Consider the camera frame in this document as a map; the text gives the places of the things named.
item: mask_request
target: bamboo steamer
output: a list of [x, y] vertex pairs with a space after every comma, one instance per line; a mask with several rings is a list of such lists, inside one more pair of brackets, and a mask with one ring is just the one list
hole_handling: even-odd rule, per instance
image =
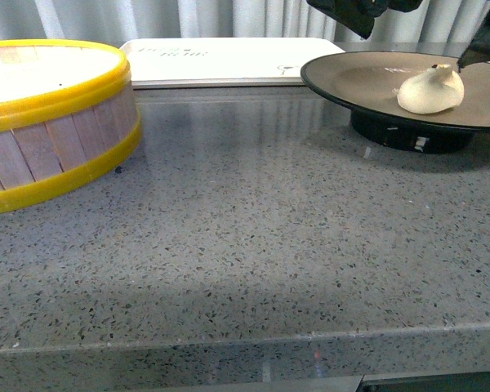
[[119, 49], [0, 41], [0, 213], [102, 176], [140, 136], [129, 63]]

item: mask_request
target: black plate stand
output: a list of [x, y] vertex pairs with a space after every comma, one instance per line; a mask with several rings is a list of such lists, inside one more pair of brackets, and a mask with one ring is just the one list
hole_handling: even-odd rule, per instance
[[396, 125], [391, 119], [381, 120], [356, 110], [352, 110], [350, 124], [360, 135], [380, 145], [424, 154], [455, 153], [474, 137], [470, 132], [430, 131], [424, 123], [418, 127]]

